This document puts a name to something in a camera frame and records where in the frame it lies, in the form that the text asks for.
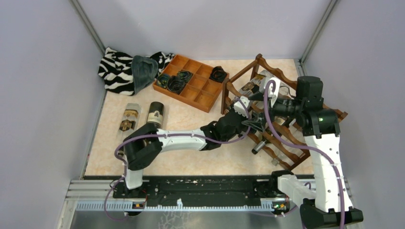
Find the wooden wine rack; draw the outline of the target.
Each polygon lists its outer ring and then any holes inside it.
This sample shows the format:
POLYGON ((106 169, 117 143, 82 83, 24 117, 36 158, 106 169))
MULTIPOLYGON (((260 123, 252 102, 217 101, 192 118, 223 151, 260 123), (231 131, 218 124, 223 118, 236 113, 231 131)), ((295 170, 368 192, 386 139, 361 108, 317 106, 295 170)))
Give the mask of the wooden wine rack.
MULTIPOLYGON (((226 105, 231 105, 231 99, 229 97, 229 92, 234 94, 236 97, 241 95, 234 87, 233 82, 239 79, 243 74, 252 69, 251 79, 253 79, 258 73, 259 66, 262 66, 265 70, 271 72, 275 77, 281 80, 282 83, 286 83, 289 87, 296 90, 296 96, 294 98, 287 98, 287 96, 282 95, 281 99, 276 100, 275 108, 273 108, 273 114, 275 117, 284 117, 286 119, 295 119, 296 122, 293 126, 301 131, 303 135, 305 134, 315 134, 315 136, 320 136, 323 134, 321 130, 326 128, 326 121, 333 121, 333 130, 340 130, 338 123, 341 122, 347 115, 347 112, 342 112, 339 109, 330 109, 323 102, 323 97, 321 96, 323 90, 323 82, 319 77, 315 76, 300 76, 297 81, 289 80, 282 70, 279 68, 272 68, 268 65, 266 60, 262 57, 262 54, 258 54, 253 62, 248 66, 238 72, 232 78, 226 78, 223 83, 223 93, 222 93, 222 107, 221 114, 225 114, 225 110, 230 111, 230 108, 225 108, 226 105), (318 121, 309 115, 317 115, 318 121)), ((292 132, 287 126, 277 124, 275 121, 274 128, 276 133, 281 133, 288 141, 288 143, 306 146, 305 143, 299 141, 295 138, 292 132)), ((275 143, 275 140, 270 136, 270 134, 263 135, 266 139, 275 143)), ((270 155, 274 160, 278 161, 278 164, 286 170, 293 170, 307 158, 310 157, 310 152, 307 149, 299 148, 302 151, 302 155, 298 162, 289 166, 287 163, 282 161, 276 155, 270 155)))

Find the small clear glass bottle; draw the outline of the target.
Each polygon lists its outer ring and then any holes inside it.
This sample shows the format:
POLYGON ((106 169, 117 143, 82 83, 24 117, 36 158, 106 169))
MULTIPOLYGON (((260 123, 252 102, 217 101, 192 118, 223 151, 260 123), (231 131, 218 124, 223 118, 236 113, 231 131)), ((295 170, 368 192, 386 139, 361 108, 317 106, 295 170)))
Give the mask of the small clear glass bottle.
POLYGON ((290 87, 286 86, 286 85, 281 85, 279 88, 279 93, 281 95, 287 96, 288 98, 293 98, 291 91, 290 91, 290 87))

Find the dark wine bottle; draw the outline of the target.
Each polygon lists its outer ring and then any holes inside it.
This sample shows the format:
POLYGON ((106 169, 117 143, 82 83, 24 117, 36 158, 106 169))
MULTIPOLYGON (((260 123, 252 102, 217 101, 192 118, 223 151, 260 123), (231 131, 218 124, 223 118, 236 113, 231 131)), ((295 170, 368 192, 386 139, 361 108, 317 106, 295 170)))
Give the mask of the dark wine bottle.
POLYGON ((146 123, 152 123, 157 128, 161 128, 164 119, 164 104, 154 101, 149 106, 146 123))

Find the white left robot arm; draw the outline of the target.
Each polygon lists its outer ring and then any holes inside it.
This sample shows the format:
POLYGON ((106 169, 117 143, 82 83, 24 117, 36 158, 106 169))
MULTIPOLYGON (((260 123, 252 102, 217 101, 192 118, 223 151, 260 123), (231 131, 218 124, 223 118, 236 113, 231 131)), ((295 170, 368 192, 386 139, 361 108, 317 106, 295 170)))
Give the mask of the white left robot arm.
POLYGON ((163 152, 176 150, 210 151, 241 140, 249 132, 243 124, 250 115, 231 109, 218 121, 189 131, 168 131, 145 124, 125 138, 118 147, 124 153, 124 191, 136 198, 143 191, 143 170, 163 152))

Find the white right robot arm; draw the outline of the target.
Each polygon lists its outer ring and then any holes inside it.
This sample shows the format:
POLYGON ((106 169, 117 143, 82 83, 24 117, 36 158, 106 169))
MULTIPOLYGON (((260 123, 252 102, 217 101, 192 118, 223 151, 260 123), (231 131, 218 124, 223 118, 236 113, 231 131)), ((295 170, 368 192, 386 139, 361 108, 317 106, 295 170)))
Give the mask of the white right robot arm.
POLYGON ((312 191, 295 175, 286 174, 269 183, 270 193, 275 197, 287 195, 299 208, 302 224, 308 229, 342 229, 362 222, 363 212, 353 206, 344 184, 339 149, 341 130, 337 113, 323 106, 323 82, 315 76, 299 77, 292 99, 278 97, 280 86, 280 79, 266 77, 256 93, 237 98, 234 109, 247 116, 247 107, 253 101, 262 101, 263 112, 244 124, 255 129, 269 128, 278 140, 281 137, 272 123, 274 118, 295 119, 305 140, 297 148, 310 153, 316 189, 312 191))

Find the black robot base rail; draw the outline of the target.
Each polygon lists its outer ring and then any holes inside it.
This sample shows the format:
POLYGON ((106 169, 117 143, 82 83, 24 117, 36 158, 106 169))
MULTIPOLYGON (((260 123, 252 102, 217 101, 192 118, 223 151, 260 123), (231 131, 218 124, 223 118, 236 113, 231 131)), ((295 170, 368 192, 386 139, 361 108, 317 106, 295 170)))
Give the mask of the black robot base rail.
POLYGON ((271 175, 145 176, 129 189, 118 177, 71 182, 68 197, 77 210, 129 214, 153 211, 250 211, 280 214, 295 208, 276 190, 271 175))

